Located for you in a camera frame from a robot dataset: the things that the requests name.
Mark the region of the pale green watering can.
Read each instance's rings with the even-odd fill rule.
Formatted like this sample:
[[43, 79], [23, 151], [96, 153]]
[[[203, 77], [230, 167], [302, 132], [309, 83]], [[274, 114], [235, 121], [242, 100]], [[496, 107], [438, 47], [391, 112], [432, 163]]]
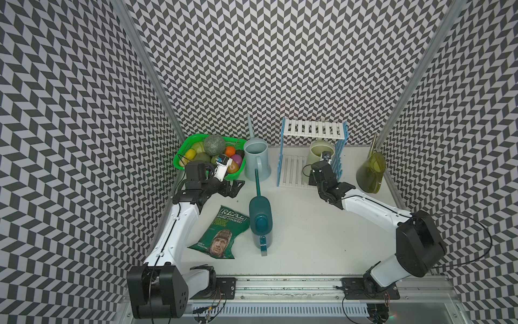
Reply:
[[326, 142], [325, 140], [317, 140], [310, 145], [310, 151], [308, 153], [306, 163], [308, 165], [311, 165], [313, 163], [319, 162], [321, 160], [321, 154], [323, 151], [332, 152], [333, 156], [332, 161], [330, 163], [332, 165], [335, 160], [335, 146], [334, 144]]

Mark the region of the dark teal watering can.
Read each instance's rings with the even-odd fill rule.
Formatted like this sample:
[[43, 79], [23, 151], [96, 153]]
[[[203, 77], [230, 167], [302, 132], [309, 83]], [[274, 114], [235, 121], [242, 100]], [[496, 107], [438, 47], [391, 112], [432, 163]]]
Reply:
[[254, 170], [256, 196], [249, 203], [250, 229], [255, 245], [263, 257], [268, 255], [268, 247], [272, 243], [272, 209], [270, 201], [260, 191], [260, 179], [257, 169]]

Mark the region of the olive transparent watering can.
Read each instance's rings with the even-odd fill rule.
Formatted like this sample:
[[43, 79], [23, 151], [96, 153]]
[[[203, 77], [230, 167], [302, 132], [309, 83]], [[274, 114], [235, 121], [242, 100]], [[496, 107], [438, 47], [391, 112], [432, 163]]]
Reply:
[[356, 172], [356, 181], [360, 189], [372, 194], [379, 192], [387, 167], [384, 155], [376, 150], [377, 138], [378, 136], [375, 134], [368, 158]]

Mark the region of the light blue watering can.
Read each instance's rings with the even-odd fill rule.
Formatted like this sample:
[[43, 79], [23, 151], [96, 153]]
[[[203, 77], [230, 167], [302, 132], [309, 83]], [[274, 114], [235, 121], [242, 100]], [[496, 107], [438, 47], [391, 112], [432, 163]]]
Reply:
[[248, 130], [250, 138], [244, 145], [245, 151], [245, 176], [256, 183], [265, 181], [271, 175], [271, 167], [268, 162], [268, 144], [263, 139], [255, 136], [252, 118], [247, 114]]

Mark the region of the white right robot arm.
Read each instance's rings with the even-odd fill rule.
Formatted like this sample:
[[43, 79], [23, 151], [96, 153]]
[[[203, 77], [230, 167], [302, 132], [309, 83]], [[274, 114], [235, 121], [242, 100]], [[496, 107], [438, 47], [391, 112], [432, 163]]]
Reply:
[[309, 179], [322, 200], [363, 217], [395, 239], [395, 254], [369, 268], [358, 285], [357, 292], [367, 299], [382, 297], [407, 277], [424, 277], [446, 255], [447, 246], [428, 213], [398, 209], [338, 181], [327, 161], [313, 163]]

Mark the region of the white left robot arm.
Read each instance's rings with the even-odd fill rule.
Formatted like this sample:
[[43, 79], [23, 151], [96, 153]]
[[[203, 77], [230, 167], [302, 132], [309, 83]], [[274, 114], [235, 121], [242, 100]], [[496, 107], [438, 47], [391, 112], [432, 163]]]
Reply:
[[231, 159], [219, 156], [215, 165], [204, 161], [186, 165], [185, 178], [173, 195], [159, 238], [144, 263], [127, 272], [134, 318], [180, 318], [193, 297], [212, 298], [217, 294], [217, 275], [212, 266], [193, 267], [183, 274], [180, 265], [190, 232], [206, 201], [213, 194], [234, 198], [243, 187], [242, 180], [226, 180], [231, 164]]

